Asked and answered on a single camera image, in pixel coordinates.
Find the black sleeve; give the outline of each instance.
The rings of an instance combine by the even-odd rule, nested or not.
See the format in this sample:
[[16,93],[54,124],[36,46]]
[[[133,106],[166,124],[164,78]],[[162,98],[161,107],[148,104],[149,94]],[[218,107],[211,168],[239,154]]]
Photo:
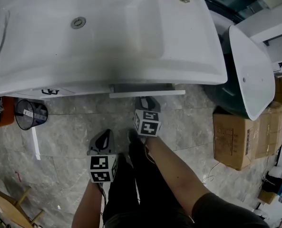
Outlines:
[[193,207],[192,218],[196,227],[269,227],[253,212],[228,203],[213,193],[207,193],[199,198]]

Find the black shoe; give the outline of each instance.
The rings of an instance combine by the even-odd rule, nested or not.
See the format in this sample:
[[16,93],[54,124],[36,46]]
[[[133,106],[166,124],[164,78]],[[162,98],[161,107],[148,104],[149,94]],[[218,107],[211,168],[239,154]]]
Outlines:
[[127,138],[128,138],[128,141],[132,143],[135,140],[139,139],[139,135],[137,134],[137,131],[134,128],[131,128],[128,131]]

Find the sink drain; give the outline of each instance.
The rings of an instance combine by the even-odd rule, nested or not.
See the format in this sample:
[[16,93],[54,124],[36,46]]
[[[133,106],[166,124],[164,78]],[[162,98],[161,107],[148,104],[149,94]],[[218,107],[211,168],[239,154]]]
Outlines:
[[73,29],[82,28],[86,23],[86,19],[84,17],[77,17],[71,22],[71,27]]

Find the white cube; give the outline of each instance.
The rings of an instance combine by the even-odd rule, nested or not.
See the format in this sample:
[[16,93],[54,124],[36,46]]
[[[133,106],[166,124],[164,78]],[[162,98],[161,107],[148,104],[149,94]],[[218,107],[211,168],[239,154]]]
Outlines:
[[87,165],[92,182],[113,182],[117,172],[117,155],[90,155]]
[[160,113],[136,110],[134,121],[139,135],[157,137],[161,127]]

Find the black mesh trash can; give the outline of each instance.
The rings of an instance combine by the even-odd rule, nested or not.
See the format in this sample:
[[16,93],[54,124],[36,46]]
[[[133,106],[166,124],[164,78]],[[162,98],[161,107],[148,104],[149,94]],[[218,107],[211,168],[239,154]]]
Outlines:
[[46,122],[48,110],[42,103],[21,100],[15,107],[15,118],[22,130],[29,130]]

